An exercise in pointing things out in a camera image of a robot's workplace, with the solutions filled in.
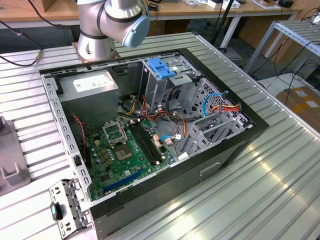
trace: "sticker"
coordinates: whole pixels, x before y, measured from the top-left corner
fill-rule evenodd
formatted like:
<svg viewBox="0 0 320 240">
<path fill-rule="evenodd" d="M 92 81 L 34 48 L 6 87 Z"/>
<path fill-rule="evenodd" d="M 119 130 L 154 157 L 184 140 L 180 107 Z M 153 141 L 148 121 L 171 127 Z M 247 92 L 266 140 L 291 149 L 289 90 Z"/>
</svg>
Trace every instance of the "sticker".
<svg viewBox="0 0 320 240">
<path fill-rule="evenodd" d="M 178 68 L 177 68 L 176 66 L 170 67 L 169 69 L 170 69 L 171 71 L 177 71 L 177 70 L 178 70 Z"/>
<path fill-rule="evenodd" d="M 318 104 L 316 104 L 314 101 L 306 101 L 306 103 L 311 107 L 311 108 L 318 108 Z"/>
<path fill-rule="evenodd" d="M 302 90 L 299 90 L 299 91 L 295 91 L 296 92 L 296 94 L 298 94 L 300 97 L 307 97 L 308 95 L 304 92 L 304 91 L 302 91 Z"/>
<path fill-rule="evenodd" d="M 73 81 L 73 85 L 78 93 L 97 89 L 105 86 L 113 85 L 113 81 L 108 79 L 105 75 L 90 76 Z"/>
</svg>

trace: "green circuit board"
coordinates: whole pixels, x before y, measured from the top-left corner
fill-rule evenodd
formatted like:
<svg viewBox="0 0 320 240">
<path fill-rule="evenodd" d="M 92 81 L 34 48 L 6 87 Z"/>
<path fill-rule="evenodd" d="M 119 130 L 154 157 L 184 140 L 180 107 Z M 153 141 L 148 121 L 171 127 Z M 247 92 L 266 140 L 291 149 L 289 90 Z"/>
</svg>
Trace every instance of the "green circuit board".
<svg viewBox="0 0 320 240">
<path fill-rule="evenodd" d="M 155 131 L 149 121 L 143 120 L 140 124 L 147 132 L 149 139 L 154 142 L 153 135 Z M 166 149 L 166 146 L 163 146 L 161 150 L 157 148 L 159 154 L 163 156 L 162 161 L 159 164 L 151 165 L 128 125 L 124 126 L 124 131 L 127 136 L 127 143 L 117 144 L 114 148 L 109 146 L 103 130 L 86 137 L 86 141 L 90 146 L 88 151 L 90 153 L 91 167 L 88 167 L 88 171 L 92 180 L 89 188 L 92 201 L 98 200 L 110 192 L 131 184 L 133 181 L 161 170 L 173 161 L 170 152 Z M 112 132 L 112 134 L 119 137 L 116 129 L 112 128 Z M 120 181 L 125 181 L 130 176 L 134 179 L 105 192 L 106 187 L 117 184 Z"/>
</svg>

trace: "blue drive bay latch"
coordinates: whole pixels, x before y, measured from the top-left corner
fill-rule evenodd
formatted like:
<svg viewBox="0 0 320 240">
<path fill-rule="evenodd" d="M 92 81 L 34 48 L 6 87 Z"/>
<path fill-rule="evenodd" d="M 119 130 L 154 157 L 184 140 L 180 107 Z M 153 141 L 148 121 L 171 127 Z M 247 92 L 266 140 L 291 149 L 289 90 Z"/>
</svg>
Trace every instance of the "blue drive bay latch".
<svg viewBox="0 0 320 240">
<path fill-rule="evenodd" d="M 170 78 L 176 75 L 175 72 L 168 68 L 167 63 L 163 62 L 160 58 L 151 58 L 148 60 L 148 63 L 161 79 Z"/>
</svg>

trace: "workbench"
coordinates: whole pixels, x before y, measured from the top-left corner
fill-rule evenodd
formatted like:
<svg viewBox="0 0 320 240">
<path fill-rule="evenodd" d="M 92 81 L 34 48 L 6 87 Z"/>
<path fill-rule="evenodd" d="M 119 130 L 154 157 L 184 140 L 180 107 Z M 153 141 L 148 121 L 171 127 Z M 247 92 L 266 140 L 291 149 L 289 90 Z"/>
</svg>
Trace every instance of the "workbench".
<svg viewBox="0 0 320 240">
<path fill-rule="evenodd" d="M 108 239 L 315 240 L 320 234 L 319 133 L 199 35 L 148 37 L 135 49 L 116 43 L 122 57 L 177 48 L 188 48 L 270 128 L 234 163 Z M 3 56 L 28 63 L 35 53 Z M 44 50 L 31 67 L 0 61 L 0 114 L 14 121 L 32 178 L 0 197 L 0 239 L 60 239 L 48 188 L 73 173 L 38 71 L 80 62 L 71 46 Z M 93 236 L 88 228 L 70 239 Z"/>
<path fill-rule="evenodd" d="M 247 3 L 241 4 L 240 8 L 231 9 L 228 17 L 233 18 L 227 33 L 221 44 L 221 48 L 225 48 L 236 27 L 242 17 L 250 16 L 274 16 L 274 15 L 290 15 L 289 20 L 294 20 L 298 13 L 302 10 L 292 6 L 292 8 L 281 8 L 266 10 L 247 0 Z M 204 19 L 217 18 L 220 8 L 212 8 L 207 4 L 191 7 L 184 2 L 171 3 L 163 2 L 159 4 L 158 20 L 181 20 L 181 19 Z M 52 21 L 54 24 L 63 25 L 79 25 L 78 6 L 74 0 L 56 0 L 56 2 L 46 11 L 41 13 L 43 17 Z M 156 19 L 156 13 L 150 11 L 150 20 Z M 40 20 L 33 10 L 22 9 L 18 7 L 5 6 L 0 9 L 0 20 L 6 22 L 12 28 L 31 28 L 31 27 L 47 27 L 46 22 Z"/>
</svg>

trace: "side panel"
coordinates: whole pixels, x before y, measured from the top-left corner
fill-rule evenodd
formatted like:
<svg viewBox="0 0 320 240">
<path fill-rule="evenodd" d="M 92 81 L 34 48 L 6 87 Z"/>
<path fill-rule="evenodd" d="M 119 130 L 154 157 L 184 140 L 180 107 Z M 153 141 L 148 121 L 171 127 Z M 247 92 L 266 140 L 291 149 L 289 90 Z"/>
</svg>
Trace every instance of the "side panel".
<svg viewBox="0 0 320 240">
<path fill-rule="evenodd" d="M 240 142 L 117 209 L 95 219 L 94 224 L 98 240 L 105 239 L 136 219 L 141 218 L 197 183 L 210 177 L 221 168 L 225 162 L 234 159 L 234 157 L 236 157 L 234 154 L 240 154 L 250 143 L 251 140 Z M 195 157 L 189 159 L 189 161 L 196 160 Z M 97 208 L 103 207 L 103 203 L 96 205 L 95 211 Z"/>
</svg>

